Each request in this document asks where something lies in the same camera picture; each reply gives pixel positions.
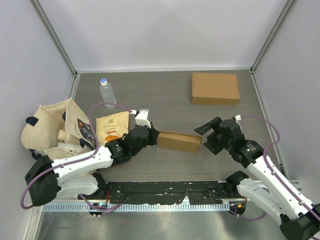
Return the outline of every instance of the bottle cap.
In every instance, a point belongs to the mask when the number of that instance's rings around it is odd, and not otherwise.
[[[100,83],[101,83],[102,86],[106,86],[108,84],[107,79],[105,79],[105,78],[102,78],[100,80]]]

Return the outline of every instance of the plastic water bottle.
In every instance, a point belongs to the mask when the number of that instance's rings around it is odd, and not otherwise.
[[[108,102],[108,103],[116,104],[117,101],[116,101],[114,90],[113,90],[111,84],[108,83],[107,79],[105,79],[105,78],[102,78],[100,80],[100,83],[101,83],[101,85],[100,85],[100,93],[101,93],[101,96],[103,98],[103,101],[104,102]],[[113,109],[113,108],[116,107],[115,105],[111,105],[111,104],[106,104],[105,106],[108,109]]]

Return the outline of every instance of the dark wooden table surface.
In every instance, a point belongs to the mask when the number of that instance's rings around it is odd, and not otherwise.
[[[248,70],[217,72],[237,74],[241,97],[238,105],[191,104],[191,71],[81,74],[75,102],[88,115],[91,107],[103,101],[99,86],[100,79],[106,78],[114,89],[117,102],[135,110],[149,109],[150,120],[159,131],[196,135],[195,128],[217,116],[222,119],[239,114],[263,116]],[[92,118],[121,111],[120,108],[110,110],[100,106]],[[262,147],[271,141],[265,122],[244,119],[240,123],[247,139],[257,141]],[[130,127],[134,124],[131,116]],[[269,155],[274,164],[279,166],[273,149],[269,150]],[[248,173],[225,150],[214,155],[204,146],[200,147],[198,153],[148,146],[129,162],[106,168],[101,173],[107,181],[197,181],[225,180],[238,170]]]

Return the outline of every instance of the brown box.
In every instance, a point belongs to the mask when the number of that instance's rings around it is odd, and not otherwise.
[[[196,153],[199,150],[202,138],[183,133],[160,131],[157,140],[157,145],[160,148]]]
[[[192,73],[193,104],[236,105],[240,101],[236,74]]]

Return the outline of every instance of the snack bag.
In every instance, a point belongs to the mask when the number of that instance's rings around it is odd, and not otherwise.
[[[129,112],[119,112],[110,116],[104,116],[96,119],[96,135],[100,146],[106,143],[122,138],[129,131]]]

